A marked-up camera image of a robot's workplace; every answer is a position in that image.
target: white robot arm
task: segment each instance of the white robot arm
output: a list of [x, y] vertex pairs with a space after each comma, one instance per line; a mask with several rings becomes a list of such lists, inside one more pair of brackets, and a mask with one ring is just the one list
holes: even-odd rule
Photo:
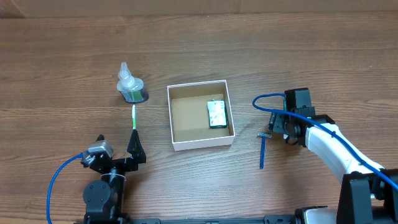
[[[377, 169], [383, 168], [383, 166], [367, 158], [353, 144], [351, 144], [340, 132], [337, 125], [329, 123], [322, 125], [328, 128], [330, 131], [335, 131], [336, 134], [343, 138], [369, 165]], [[347, 148], [345, 148], [342, 143], [316, 126], [307, 128], [305, 133], [305, 145], [310, 151], [319, 156], [319, 158], [329, 167], [340, 184], [343, 180], [344, 174], [350, 174], [354, 171], [358, 171], [362, 174], [372, 173], [372, 171], [359, 164], [359, 162], [353, 157], [353, 155], [351, 155], [351, 153], [349, 153]]]
[[[362, 154], [354, 145], [352, 145], [340, 132], [339, 128], [335, 124], [323, 124], [324, 127], [331, 131], [335, 131], [337, 135], [343, 138], [355, 152], [369, 165], [382, 169], [383, 166], [373, 162], [364, 154]], [[339, 183], [341, 184], [344, 174], [350, 174], [354, 171], [358, 171], [362, 174], [370, 174], [368, 168], [359, 164], [359, 162], [349, 153], [347, 148], [342, 145], [336, 138], [333, 138], [330, 134], [324, 132], [324, 130], [312, 126], [307, 128], [305, 133], [305, 145], [308, 149], [314, 152], [332, 171], [336, 176]], [[305, 211], [303, 217], [306, 224], [335, 224], [336, 223], [337, 210], [331, 208], [313, 208]]]
[[[256, 100], [268, 96], [283, 96], [284, 110], [256, 105]], [[261, 95], [252, 104], [259, 110], [272, 113], [269, 131], [283, 134], [286, 143], [290, 138], [295, 139], [294, 144], [314, 152], [341, 184], [337, 210], [327, 207], [301, 208], [295, 214], [300, 219], [298, 223], [398, 223], [398, 169], [384, 169], [367, 158], [342, 135], [328, 115], [316, 114], [308, 88]], [[384, 206], [373, 207], [371, 198], [384, 200]]]

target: white plastic casing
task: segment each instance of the white plastic casing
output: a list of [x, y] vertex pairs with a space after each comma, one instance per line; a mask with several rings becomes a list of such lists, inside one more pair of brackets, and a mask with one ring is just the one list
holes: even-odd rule
[[134, 77], [131, 75], [131, 72], [128, 69], [126, 62], [122, 62], [118, 77], [120, 79], [119, 83], [122, 87], [122, 90], [119, 91], [126, 91], [132, 88], [135, 80]]
[[305, 224], [336, 224], [337, 210], [331, 208], [313, 208], [304, 212]]
[[[367, 158], [353, 144], [351, 144], [340, 132], [337, 125], [328, 123], [322, 125], [330, 131], [335, 131], [336, 134], [344, 139], [360, 156], [360, 158], [369, 165], [377, 169], [383, 168], [383, 166]], [[372, 172], [368, 168], [360, 165], [347, 148], [342, 145], [342, 143], [318, 127], [313, 126], [311, 128], [307, 128], [307, 132], [305, 134], [305, 145], [310, 151], [319, 156], [319, 158], [329, 167], [332, 173], [337, 177], [340, 184], [343, 180], [344, 174], [350, 174], [354, 171], [358, 171], [363, 174]]]

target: cardboard box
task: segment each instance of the cardboard box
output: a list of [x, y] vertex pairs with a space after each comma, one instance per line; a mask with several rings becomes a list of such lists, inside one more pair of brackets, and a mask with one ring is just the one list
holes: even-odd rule
[[[167, 87], [174, 150], [232, 144], [234, 122], [226, 80], [187, 83]], [[210, 128], [207, 102], [224, 100], [227, 128]]]

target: bottle cap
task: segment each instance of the bottle cap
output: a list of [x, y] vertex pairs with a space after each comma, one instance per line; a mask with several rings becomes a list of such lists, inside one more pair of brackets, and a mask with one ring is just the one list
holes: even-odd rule
[[127, 68], [126, 62], [122, 62], [119, 71], [119, 79], [123, 87], [130, 87], [134, 84], [134, 77], [131, 75], [131, 72]]

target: wood grain surface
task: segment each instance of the wood grain surface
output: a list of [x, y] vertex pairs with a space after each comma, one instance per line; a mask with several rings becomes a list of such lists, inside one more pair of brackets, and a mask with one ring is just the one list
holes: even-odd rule
[[[338, 204], [340, 186], [308, 149], [261, 140], [253, 98], [309, 87], [317, 113], [386, 168], [398, 160], [398, 12], [0, 20], [0, 223], [45, 223], [54, 172], [104, 134], [126, 157], [131, 105], [120, 63], [144, 80], [137, 105], [147, 163], [127, 175], [134, 218], [232, 218]], [[226, 79], [231, 147], [174, 152], [166, 86]], [[280, 99], [260, 102], [281, 108]], [[100, 175], [73, 162], [52, 192], [54, 223], [81, 221]]]
[[23, 18], [25, 15], [10, 0], [0, 0], [0, 18]]
[[0, 0], [0, 16], [2, 1], [27, 18], [398, 10], [396, 0]]

